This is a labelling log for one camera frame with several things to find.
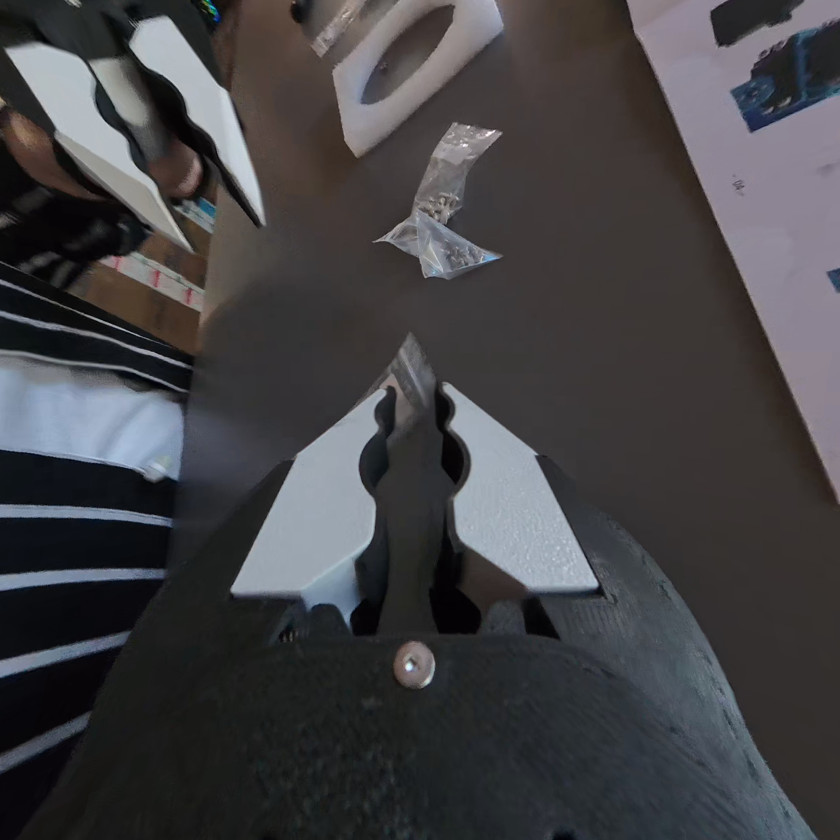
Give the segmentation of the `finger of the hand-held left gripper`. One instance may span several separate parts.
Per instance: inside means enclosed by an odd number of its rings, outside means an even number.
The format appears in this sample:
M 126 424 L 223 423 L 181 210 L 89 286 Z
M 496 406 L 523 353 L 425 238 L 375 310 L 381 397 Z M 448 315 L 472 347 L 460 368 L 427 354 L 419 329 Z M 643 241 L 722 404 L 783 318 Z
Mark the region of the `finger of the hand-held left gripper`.
M 227 192 L 255 226 L 266 212 L 242 122 L 228 90 L 217 79 L 212 47 L 196 50 L 202 23 L 188 38 L 169 15 L 142 18 L 129 49 L 140 64 L 164 114 L 164 123 L 216 169 Z
M 192 244 L 138 154 L 130 132 L 97 104 L 98 81 L 80 57 L 43 43 L 3 48 L 3 98 L 44 127 L 87 179 L 185 251 Z

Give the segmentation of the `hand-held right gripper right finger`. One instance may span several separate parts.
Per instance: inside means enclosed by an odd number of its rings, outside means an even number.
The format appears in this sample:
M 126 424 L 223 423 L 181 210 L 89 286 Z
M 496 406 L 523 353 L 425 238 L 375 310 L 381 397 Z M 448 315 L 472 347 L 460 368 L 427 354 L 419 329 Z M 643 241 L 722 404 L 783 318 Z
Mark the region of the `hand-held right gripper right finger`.
M 447 382 L 436 393 L 446 502 L 436 588 L 486 615 L 502 602 L 592 595 L 599 581 L 539 454 Z

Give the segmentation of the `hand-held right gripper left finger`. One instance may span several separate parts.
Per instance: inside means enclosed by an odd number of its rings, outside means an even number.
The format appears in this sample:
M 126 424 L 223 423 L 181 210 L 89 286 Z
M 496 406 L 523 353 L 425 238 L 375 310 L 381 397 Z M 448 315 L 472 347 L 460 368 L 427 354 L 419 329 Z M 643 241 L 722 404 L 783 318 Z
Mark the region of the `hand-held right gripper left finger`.
M 388 385 L 297 454 L 231 596 L 382 606 L 389 552 L 375 489 L 389 467 L 395 416 L 396 391 Z

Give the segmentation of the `small clear hardware bag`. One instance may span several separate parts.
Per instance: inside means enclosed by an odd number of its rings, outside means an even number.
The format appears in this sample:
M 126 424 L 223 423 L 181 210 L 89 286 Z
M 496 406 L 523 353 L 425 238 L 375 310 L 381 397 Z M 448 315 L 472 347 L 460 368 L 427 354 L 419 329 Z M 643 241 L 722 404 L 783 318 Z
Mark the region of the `small clear hardware bag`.
M 409 434 L 433 412 L 436 377 L 413 332 L 405 336 L 387 368 L 383 384 L 395 390 L 393 439 Z

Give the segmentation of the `person's left hand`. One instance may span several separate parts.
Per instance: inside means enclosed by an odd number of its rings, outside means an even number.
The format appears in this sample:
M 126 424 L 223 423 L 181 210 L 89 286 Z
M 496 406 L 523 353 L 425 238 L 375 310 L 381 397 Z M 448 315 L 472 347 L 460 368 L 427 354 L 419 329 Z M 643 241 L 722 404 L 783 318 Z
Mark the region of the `person's left hand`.
M 16 162 L 35 181 L 49 189 L 88 201 L 102 196 L 90 192 L 60 165 L 52 140 L 34 122 L 4 106 L 1 128 L 3 139 Z

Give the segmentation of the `group of flat parts bags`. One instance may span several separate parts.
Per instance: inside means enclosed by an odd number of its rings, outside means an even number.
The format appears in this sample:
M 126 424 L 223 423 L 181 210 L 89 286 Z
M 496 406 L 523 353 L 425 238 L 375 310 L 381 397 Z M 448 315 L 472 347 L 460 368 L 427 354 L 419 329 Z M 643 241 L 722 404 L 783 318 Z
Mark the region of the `group of flat parts bags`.
M 335 47 L 347 33 L 351 25 L 359 18 L 369 1 L 342 1 L 333 9 L 331 15 L 318 27 L 311 39 L 310 46 L 314 54 L 322 59 Z

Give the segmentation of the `person's striped jacket torso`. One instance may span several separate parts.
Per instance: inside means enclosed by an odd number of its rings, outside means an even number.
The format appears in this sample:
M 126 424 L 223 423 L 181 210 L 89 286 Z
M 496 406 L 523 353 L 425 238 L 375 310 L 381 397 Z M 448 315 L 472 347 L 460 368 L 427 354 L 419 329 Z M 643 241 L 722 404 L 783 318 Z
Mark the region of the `person's striped jacket torso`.
M 2 838 L 164 582 L 192 378 L 186 353 L 2 264 Z

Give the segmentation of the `labelled clear screw bag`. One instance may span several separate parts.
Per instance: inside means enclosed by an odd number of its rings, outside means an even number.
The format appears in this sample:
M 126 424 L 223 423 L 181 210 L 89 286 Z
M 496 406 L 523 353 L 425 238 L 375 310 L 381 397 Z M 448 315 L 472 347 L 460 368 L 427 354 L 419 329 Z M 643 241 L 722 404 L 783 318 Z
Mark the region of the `labelled clear screw bag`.
M 498 129 L 453 122 L 429 159 L 413 199 L 413 213 L 446 225 L 464 205 L 471 168 L 501 136 Z

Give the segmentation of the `crumpled clear screw bag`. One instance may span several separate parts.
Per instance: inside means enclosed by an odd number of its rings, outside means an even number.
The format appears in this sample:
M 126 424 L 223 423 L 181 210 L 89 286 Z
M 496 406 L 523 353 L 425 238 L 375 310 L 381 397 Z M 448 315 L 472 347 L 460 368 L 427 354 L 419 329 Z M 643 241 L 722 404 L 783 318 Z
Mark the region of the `crumpled clear screw bag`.
M 420 210 L 374 243 L 392 245 L 416 257 L 427 279 L 452 280 L 501 259 L 500 254 L 477 246 Z

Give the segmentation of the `printed instruction manual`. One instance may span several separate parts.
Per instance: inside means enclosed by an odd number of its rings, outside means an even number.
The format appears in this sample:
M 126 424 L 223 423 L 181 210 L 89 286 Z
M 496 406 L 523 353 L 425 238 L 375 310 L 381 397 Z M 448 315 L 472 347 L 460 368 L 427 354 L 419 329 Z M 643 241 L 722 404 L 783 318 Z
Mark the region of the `printed instruction manual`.
M 838 497 L 839 2 L 627 6 Z

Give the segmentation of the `white foam frame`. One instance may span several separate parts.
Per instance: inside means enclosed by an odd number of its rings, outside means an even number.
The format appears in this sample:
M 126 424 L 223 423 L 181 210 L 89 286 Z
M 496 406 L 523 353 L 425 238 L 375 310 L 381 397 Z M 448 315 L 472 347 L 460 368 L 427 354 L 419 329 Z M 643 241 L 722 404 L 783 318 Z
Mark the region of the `white foam frame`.
M 367 81 L 385 51 L 433 10 L 451 6 L 453 18 L 425 62 L 388 97 L 362 102 Z M 360 158 L 390 136 L 503 31 L 494 1 L 400 1 L 332 70 L 345 143 Z

